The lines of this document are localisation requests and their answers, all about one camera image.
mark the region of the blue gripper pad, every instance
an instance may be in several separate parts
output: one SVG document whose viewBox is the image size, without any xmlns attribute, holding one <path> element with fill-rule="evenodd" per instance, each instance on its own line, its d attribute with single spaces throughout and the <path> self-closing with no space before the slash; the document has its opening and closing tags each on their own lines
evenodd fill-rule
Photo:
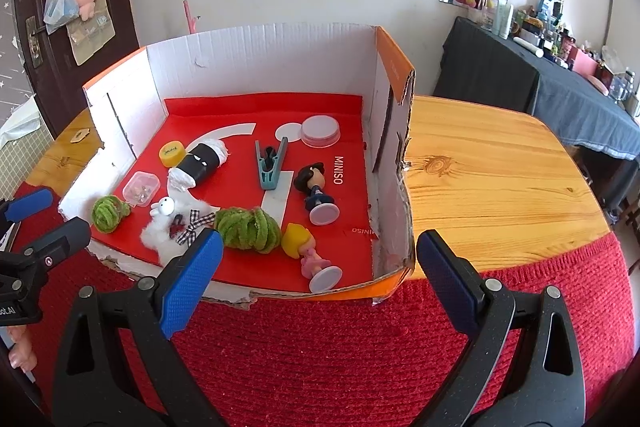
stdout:
<svg viewBox="0 0 640 427">
<path fill-rule="evenodd" d="M 51 191 L 48 188 L 39 188 L 31 194 L 9 201 L 4 217 L 7 221 L 19 223 L 23 219 L 49 208 L 51 203 L 53 203 Z"/>
<path fill-rule="evenodd" d="M 199 241 L 191 248 L 197 248 Z M 187 327 L 207 284 L 222 260 L 224 245 L 218 232 L 210 232 L 196 253 L 187 251 L 188 262 L 162 298 L 160 328 L 167 339 Z"/>
<path fill-rule="evenodd" d="M 458 333 L 474 337 L 479 330 L 482 279 L 466 259 L 456 257 L 434 230 L 422 232 L 416 245 L 418 263 Z"/>
</svg>

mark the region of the small screw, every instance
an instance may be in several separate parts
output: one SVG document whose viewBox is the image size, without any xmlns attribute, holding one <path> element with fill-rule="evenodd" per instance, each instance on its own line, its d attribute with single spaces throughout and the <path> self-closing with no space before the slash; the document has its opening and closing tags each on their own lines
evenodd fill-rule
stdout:
<svg viewBox="0 0 640 427">
<path fill-rule="evenodd" d="M 78 296 L 81 299 L 86 299 L 87 297 L 91 297 L 93 292 L 94 288 L 92 286 L 82 286 L 82 288 L 80 288 L 80 291 L 78 292 Z"/>
<path fill-rule="evenodd" d="M 143 277 L 138 281 L 138 288 L 141 290 L 150 290 L 156 285 L 156 280 L 153 277 Z"/>
<path fill-rule="evenodd" d="M 492 292 L 499 292 L 502 289 L 502 283 L 497 279 L 487 279 L 484 281 L 484 285 Z"/>
<path fill-rule="evenodd" d="M 549 295 L 552 299 L 559 299 L 561 296 L 560 290 L 555 286 L 548 286 L 546 288 L 546 294 Z"/>
</svg>

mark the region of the red paper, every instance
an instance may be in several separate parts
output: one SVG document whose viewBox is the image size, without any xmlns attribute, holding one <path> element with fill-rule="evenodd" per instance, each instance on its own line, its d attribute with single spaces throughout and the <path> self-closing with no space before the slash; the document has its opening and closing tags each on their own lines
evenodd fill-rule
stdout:
<svg viewBox="0 0 640 427">
<path fill-rule="evenodd" d="M 309 222 L 304 194 L 291 186 L 283 221 L 300 223 L 316 238 L 318 253 L 343 271 L 337 288 L 372 280 L 371 241 L 367 185 L 362 137 L 362 99 L 344 94 L 265 93 L 217 98 L 180 98 L 166 100 L 169 117 L 152 138 L 140 158 L 114 192 L 122 197 L 122 188 L 136 171 L 152 172 L 161 182 L 154 201 L 166 196 L 167 169 L 158 153 L 162 145 L 180 140 L 188 146 L 193 140 L 214 129 L 239 123 L 255 123 L 251 136 L 232 136 L 223 141 L 229 151 L 228 161 L 191 194 L 213 206 L 227 208 L 260 206 L 264 191 L 258 181 L 255 141 L 260 147 L 277 148 L 274 133 L 282 124 L 302 123 L 314 114 L 327 114 L 340 124 L 340 141 L 326 149 L 312 149 L 302 140 L 290 142 L 283 171 L 324 162 L 324 191 L 335 198 L 340 217 L 331 225 L 315 227 Z M 334 179 L 335 166 L 342 177 Z M 93 229 L 93 237 L 115 250 L 148 263 L 158 263 L 158 254 L 140 242 L 140 232 L 150 222 L 149 206 L 135 207 L 115 232 L 102 234 Z M 254 251 L 225 248 L 214 280 L 280 291 L 308 293 L 308 280 L 300 273 L 300 262 L 288 257 L 280 248 L 262 255 Z"/>
</svg>

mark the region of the yellow bottle cap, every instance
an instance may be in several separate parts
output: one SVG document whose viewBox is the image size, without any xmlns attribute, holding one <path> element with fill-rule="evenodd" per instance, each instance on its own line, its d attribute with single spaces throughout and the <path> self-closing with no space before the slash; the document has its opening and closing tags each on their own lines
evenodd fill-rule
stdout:
<svg viewBox="0 0 640 427">
<path fill-rule="evenodd" d="M 176 167 L 178 163 L 187 156 L 187 151 L 184 149 L 182 143 L 175 140 L 164 144 L 160 150 L 159 156 L 162 165 L 170 169 L 172 167 Z"/>
</svg>

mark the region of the teal clip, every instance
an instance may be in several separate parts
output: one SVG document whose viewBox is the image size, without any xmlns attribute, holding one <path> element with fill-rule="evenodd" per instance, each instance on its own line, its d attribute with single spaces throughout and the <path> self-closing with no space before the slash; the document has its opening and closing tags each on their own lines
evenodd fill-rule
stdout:
<svg viewBox="0 0 640 427">
<path fill-rule="evenodd" d="M 265 149 L 265 156 L 260 152 L 260 142 L 255 141 L 255 157 L 258 162 L 258 177 L 260 178 L 260 188 L 262 190 L 275 190 L 280 179 L 280 170 L 284 155 L 287 152 L 289 139 L 284 137 L 278 147 L 278 152 L 273 147 Z"/>
</svg>

